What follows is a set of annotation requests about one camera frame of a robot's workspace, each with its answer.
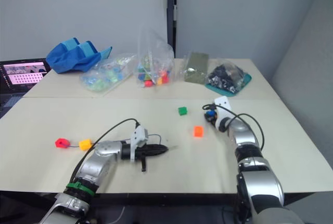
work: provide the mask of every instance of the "bag of black objects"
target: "bag of black objects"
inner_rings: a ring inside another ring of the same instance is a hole
[[[206,87],[221,95],[235,96],[251,79],[244,70],[223,60],[207,75]]]

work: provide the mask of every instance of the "bag of colorful blocks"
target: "bag of colorful blocks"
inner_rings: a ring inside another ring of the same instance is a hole
[[[140,32],[134,75],[143,88],[168,84],[174,78],[172,47],[152,29]]]

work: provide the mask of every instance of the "green band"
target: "green band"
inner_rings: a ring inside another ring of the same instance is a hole
[[[88,194],[90,194],[91,196],[95,195],[95,192],[92,191],[91,189],[87,188],[86,186],[82,185],[81,183],[79,183],[78,181],[76,183],[68,183],[67,188],[74,188],[74,189],[80,189],[84,192],[87,192]]]

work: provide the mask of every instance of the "yellow cube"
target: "yellow cube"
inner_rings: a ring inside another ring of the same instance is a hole
[[[83,140],[79,142],[79,147],[81,150],[86,151],[92,146],[92,141],[90,139]]]
[[[157,84],[157,85],[162,85],[162,83],[163,83],[162,78],[159,77],[159,78],[157,79],[156,84]]]

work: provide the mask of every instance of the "laptop screen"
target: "laptop screen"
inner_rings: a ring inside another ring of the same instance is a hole
[[[0,62],[1,93],[24,93],[50,71],[45,59]]]

